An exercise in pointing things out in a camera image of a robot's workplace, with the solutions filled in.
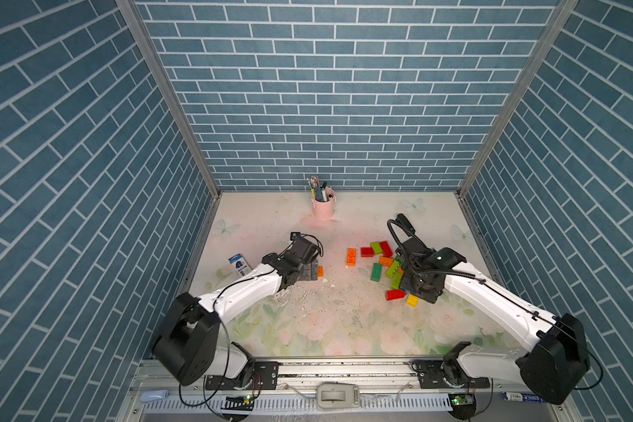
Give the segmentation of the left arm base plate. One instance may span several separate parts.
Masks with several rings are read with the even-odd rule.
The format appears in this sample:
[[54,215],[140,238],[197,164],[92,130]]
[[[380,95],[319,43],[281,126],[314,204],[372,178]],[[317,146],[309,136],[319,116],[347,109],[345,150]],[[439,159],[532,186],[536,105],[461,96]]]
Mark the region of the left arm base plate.
[[205,376],[205,388],[213,390],[275,390],[279,373],[279,362],[262,360],[247,363],[244,369],[234,378],[222,376]]

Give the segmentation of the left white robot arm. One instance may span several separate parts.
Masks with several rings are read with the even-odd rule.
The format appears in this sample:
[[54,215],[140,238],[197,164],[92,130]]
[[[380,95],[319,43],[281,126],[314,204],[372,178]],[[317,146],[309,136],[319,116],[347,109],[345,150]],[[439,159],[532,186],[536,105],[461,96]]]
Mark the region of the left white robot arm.
[[293,286],[324,254],[313,235],[294,232],[289,246],[269,253],[261,264],[230,285],[176,297],[156,333],[152,354],[182,386],[218,376],[238,388],[253,378],[255,358],[230,341],[227,325],[256,302]]

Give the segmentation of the dark green lego brick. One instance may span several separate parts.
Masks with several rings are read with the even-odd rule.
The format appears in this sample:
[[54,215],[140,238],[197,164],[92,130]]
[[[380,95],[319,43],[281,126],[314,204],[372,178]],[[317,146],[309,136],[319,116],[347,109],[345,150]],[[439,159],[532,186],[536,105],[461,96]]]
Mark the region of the dark green lego brick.
[[374,282],[381,281],[382,272],[383,272],[383,266],[381,264],[374,263],[372,271],[371,271],[371,276],[370,276],[371,281],[374,281]]

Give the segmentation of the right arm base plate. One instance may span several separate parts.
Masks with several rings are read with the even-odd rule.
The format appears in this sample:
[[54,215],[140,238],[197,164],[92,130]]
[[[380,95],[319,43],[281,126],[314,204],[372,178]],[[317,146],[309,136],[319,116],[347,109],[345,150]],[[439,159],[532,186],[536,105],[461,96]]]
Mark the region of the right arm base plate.
[[489,378],[471,378],[455,364],[443,360],[413,360],[411,369],[418,376],[422,389],[490,388]]

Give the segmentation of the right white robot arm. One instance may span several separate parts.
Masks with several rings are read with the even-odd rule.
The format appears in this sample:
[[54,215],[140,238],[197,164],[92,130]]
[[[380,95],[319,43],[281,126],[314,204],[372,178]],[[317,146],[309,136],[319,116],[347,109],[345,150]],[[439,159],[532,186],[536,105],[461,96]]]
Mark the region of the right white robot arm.
[[491,378],[527,386],[550,404],[562,404],[590,369],[584,326],[574,316],[556,316],[503,288],[450,248],[434,250],[416,238],[400,244],[400,287],[431,304],[450,293],[475,306],[517,342],[497,351],[462,341],[444,355],[447,383],[462,387]]

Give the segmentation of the yellow lego brick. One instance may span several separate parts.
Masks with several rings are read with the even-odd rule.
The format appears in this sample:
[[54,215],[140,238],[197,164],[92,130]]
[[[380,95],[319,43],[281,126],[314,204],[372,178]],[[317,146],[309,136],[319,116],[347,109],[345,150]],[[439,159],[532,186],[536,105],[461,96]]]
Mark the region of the yellow lego brick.
[[408,295],[406,299],[406,304],[412,308],[416,308],[419,302],[420,302],[420,299],[416,297],[415,295]]

